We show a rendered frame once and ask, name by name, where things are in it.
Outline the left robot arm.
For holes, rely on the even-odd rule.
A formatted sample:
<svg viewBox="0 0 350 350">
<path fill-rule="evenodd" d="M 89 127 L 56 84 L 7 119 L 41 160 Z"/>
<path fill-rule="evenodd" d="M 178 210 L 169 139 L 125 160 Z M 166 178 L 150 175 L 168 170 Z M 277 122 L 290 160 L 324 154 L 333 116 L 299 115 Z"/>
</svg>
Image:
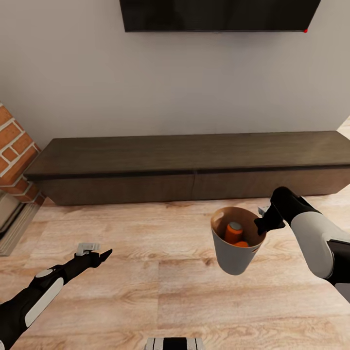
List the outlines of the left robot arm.
<svg viewBox="0 0 350 350">
<path fill-rule="evenodd" d="M 80 243 L 74 258 L 64 265 L 55 265 L 37 275 L 28 288 L 10 301 L 0 304 L 0 350 L 10 350 L 17 339 L 59 294 L 63 285 L 88 268 L 97 268 L 113 249 L 99 254 L 99 243 Z"/>
</svg>

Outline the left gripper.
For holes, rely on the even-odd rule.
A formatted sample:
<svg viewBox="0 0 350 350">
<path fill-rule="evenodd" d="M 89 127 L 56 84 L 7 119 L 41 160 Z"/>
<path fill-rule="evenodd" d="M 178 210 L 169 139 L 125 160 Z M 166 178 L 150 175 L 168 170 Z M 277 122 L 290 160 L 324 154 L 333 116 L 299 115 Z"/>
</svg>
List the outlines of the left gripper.
<svg viewBox="0 0 350 350">
<path fill-rule="evenodd" d="M 73 262 L 76 265 L 77 274 L 79 275 L 90 267 L 97 268 L 102 262 L 105 262 L 112 252 L 113 249 L 101 255 L 97 252 L 89 252 L 89 254 L 83 256 L 77 256 L 75 253 L 74 258 L 70 260 L 70 262 Z"/>
</svg>

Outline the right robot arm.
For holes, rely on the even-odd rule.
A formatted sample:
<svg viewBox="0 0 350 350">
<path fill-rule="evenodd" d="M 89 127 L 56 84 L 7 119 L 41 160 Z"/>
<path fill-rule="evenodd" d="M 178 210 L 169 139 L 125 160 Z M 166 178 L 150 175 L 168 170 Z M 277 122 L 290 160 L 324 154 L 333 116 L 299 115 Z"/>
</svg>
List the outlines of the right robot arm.
<svg viewBox="0 0 350 350">
<path fill-rule="evenodd" d="M 331 283 L 350 304 L 350 234 L 288 187 L 276 189 L 270 203 L 258 207 L 262 216 L 254 220 L 258 235 L 284 228 L 285 219 L 296 236 L 309 270 Z"/>
</svg>

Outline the trash can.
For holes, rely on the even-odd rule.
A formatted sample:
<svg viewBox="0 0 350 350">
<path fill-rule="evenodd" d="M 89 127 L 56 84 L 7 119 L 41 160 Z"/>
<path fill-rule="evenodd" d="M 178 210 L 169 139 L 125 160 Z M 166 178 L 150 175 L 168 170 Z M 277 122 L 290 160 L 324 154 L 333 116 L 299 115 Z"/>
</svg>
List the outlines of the trash can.
<svg viewBox="0 0 350 350">
<path fill-rule="evenodd" d="M 215 221 L 215 217 L 220 213 L 224 213 L 224 216 Z M 239 207 L 221 208 L 212 215 L 211 229 L 217 262 L 224 272 L 240 275 L 260 249 L 268 231 L 258 235 L 258 227 L 254 220 L 259 218 L 255 213 Z M 231 221 L 242 226 L 240 241 L 249 242 L 248 248 L 230 245 L 224 241 L 227 226 Z"/>
</svg>

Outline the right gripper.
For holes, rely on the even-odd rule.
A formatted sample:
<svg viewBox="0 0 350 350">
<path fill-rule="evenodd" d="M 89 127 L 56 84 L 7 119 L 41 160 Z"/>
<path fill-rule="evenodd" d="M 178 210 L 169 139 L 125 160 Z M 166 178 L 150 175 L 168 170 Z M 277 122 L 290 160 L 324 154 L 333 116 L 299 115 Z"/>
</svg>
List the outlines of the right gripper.
<svg viewBox="0 0 350 350">
<path fill-rule="evenodd" d="M 272 217 L 268 210 L 264 217 L 255 219 L 254 222 L 258 227 L 258 235 L 261 235 L 264 231 L 280 229 L 286 226 L 283 219 L 276 219 Z"/>
</svg>

